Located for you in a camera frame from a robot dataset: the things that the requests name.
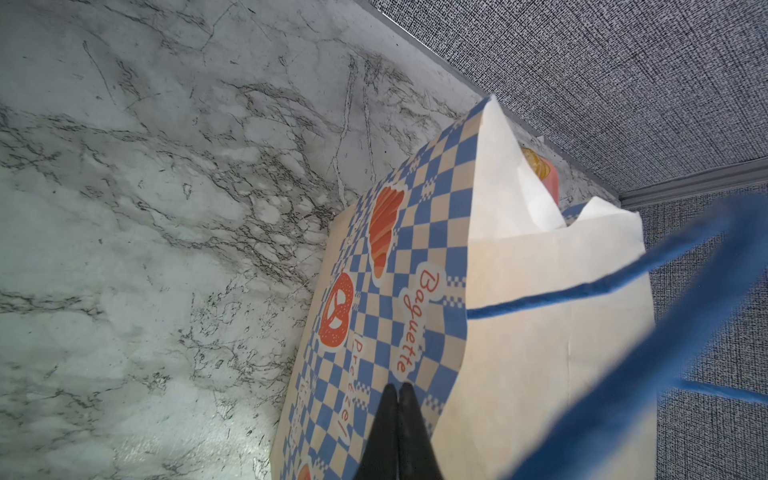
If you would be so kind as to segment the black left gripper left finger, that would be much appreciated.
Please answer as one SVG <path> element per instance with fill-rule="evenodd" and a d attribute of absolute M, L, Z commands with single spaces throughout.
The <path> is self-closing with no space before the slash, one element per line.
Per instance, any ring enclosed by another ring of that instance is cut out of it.
<path fill-rule="evenodd" d="M 398 396 L 395 386 L 388 384 L 354 480 L 395 480 L 397 477 Z"/>

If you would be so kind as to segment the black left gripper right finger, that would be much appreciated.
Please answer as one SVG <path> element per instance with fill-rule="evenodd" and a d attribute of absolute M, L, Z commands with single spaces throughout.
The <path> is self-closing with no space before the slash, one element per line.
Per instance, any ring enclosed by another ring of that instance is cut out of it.
<path fill-rule="evenodd" d="M 398 396 L 398 474 L 402 480 L 443 480 L 414 387 Z"/>

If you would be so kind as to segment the checkered paper bread bag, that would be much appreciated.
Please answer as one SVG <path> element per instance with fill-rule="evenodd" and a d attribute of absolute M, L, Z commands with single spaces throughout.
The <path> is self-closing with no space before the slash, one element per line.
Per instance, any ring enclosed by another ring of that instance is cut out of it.
<path fill-rule="evenodd" d="M 413 385 L 443 479 L 652 479 L 656 400 L 767 267 L 767 198 L 646 247 L 600 198 L 567 220 L 488 97 L 335 221 L 270 455 L 354 479 Z"/>

